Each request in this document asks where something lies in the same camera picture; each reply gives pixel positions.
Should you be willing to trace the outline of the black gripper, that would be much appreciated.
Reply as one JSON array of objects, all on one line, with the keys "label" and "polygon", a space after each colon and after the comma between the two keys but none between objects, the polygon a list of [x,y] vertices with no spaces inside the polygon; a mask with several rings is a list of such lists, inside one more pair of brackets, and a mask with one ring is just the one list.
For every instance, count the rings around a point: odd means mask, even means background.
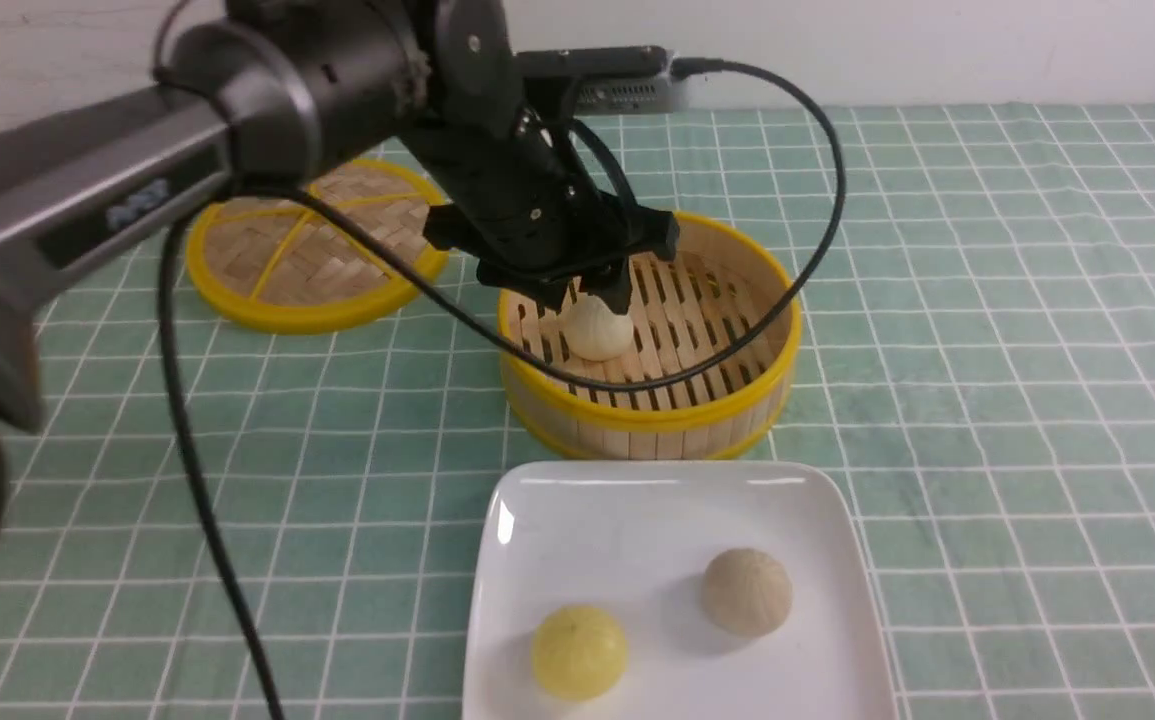
[{"label": "black gripper", "polygon": [[581,279],[614,316],[628,316],[629,259],[676,257],[679,227],[638,201],[612,154],[581,117],[546,119],[528,104],[511,55],[486,77],[486,99],[437,113],[400,136],[446,205],[426,240],[480,260],[482,282],[560,311]]}]

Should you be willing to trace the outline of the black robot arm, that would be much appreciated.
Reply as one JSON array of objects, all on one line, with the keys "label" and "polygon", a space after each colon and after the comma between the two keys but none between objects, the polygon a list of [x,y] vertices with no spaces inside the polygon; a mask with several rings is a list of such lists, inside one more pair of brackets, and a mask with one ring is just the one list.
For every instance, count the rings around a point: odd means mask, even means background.
[{"label": "black robot arm", "polygon": [[[597,188],[567,141],[580,88],[660,76],[660,46],[514,53],[499,1],[229,1],[152,86],[0,133],[0,421],[43,423],[38,311],[211,202],[304,188],[398,138],[448,196],[429,242],[480,283],[614,313],[628,260],[673,259],[669,211]],[[0,524],[7,463],[0,448]]]}]

